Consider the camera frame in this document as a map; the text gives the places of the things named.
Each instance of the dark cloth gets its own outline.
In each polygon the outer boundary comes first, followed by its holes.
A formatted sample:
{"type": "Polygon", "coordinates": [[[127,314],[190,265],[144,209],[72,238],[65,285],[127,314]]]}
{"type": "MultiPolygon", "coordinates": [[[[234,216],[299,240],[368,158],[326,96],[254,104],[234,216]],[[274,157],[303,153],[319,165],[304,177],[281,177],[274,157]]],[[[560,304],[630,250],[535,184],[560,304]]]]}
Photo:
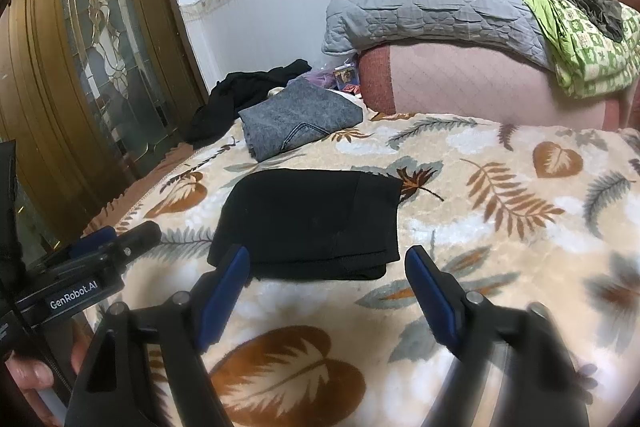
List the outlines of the dark cloth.
{"type": "Polygon", "coordinates": [[[240,180],[222,207],[207,261],[231,245],[253,277],[373,280],[398,261],[402,182],[358,171],[272,169],[240,180]]]}
{"type": "Polygon", "coordinates": [[[622,42],[622,6],[617,0],[567,0],[580,9],[607,38],[622,42]]]}
{"type": "Polygon", "coordinates": [[[313,86],[302,76],[276,96],[240,111],[251,156],[264,161],[332,132],[362,123],[362,108],[341,94],[313,86]]]}
{"type": "Polygon", "coordinates": [[[271,89],[285,87],[287,82],[310,70],[306,60],[299,58],[285,68],[268,72],[229,73],[211,90],[207,105],[193,115],[185,141],[194,149],[212,144],[231,129],[238,111],[263,102],[271,89]]]}

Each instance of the screw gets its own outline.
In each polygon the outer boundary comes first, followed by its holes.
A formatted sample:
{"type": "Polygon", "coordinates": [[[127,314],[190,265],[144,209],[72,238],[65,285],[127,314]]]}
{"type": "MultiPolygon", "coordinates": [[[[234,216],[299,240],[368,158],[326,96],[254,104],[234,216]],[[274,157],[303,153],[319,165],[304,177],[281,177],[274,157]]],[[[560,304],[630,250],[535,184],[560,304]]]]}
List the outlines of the screw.
{"type": "Polygon", "coordinates": [[[183,304],[187,304],[190,298],[191,298],[191,295],[189,292],[180,291],[180,292],[174,293],[174,296],[171,297],[171,300],[174,302],[174,304],[178,304],[178,306],[182,306],[183,304]]]}
{"type": "Polygon", "coordinates": [[[469,292],[466,294],[466,300],[473,304],[479,304],[484,300],[484,297],[480,292],[469,292]]]}
{"type": "Polygon", "coordinates": [[[111,315],[120,315],[126,309],[127,305],[124,302],[114,302],[111,306],[109,306],[107,312],[111,315]]]}
{"type": "Polygon", "coordinates": [[[546,306],[539,302],[531,303],[529,305],[529,309],[543,319],[546,319],[546,317],[548,316],[548,310],[546,309],[546,306]]]}

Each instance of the pink mattress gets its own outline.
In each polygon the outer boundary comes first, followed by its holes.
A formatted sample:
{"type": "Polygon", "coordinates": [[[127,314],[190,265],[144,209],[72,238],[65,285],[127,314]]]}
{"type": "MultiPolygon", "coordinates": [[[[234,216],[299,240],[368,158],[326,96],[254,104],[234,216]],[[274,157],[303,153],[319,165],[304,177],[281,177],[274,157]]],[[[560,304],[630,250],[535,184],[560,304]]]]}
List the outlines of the pink mattress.
{"type": "Polygon", "coordinates": [[[555,73],[503,51],[451,42],[383,44],[360,57],[362,96],[385,114],[449,113],[520,125],[616,130],[633,89],[572,100],[555,73]]]}

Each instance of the blue gripper pad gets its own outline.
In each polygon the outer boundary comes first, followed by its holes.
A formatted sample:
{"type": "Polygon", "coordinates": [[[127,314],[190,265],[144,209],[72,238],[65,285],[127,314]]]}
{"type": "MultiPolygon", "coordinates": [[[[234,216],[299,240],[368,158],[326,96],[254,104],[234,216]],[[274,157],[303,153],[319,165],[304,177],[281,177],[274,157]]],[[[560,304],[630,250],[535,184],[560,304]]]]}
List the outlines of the blue gripper pad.
{"type": "Polygon", "coordinates": [[[454,352],[460,340],[455,311],[439,286],[442,273],[423,247],[407,250],[404,272],[437,343],[454,352]]]}
{"type": "Polygon", "coordinates": [[[113,227],[103,227],[85,237],[78,239],[69,251],[69,258],[76,259],[87,253],[98,250],[102,245],[116,239],[118,235],[113,227]]]}
{"type": "Polygon", "coordinates": [[[249,272],[249,252],[233,245],[218,268],[201,276],[191,290],[195,344],[201,353],[220,340],[249,272]]]}

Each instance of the folded black cloth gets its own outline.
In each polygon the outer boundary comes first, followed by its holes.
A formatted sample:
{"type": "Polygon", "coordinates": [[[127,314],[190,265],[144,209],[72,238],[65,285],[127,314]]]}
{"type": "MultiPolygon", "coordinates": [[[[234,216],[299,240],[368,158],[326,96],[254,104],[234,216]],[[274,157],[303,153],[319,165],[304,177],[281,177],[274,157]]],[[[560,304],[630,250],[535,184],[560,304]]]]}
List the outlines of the folded black cloth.
{"type": "Polygon", "coordinates": [[[285,68],[254,73],[229,73],[225,80],[211,90],[207,105],[199,108],[191,119],[185,141],[200,149],[219,140],[231,129],[238,111],[252,107],[267,99],[274,87],[285,87],[287,82],[311,70],[306,60],[298,59],[285,68]]]}
{"type": "Polygon", "coordinates": [[[207,261],[231,245],[253,277],[372,280],[398,261],[402,182],[357,171],[273,169],[240,180],[222,207],[207,261]]]}

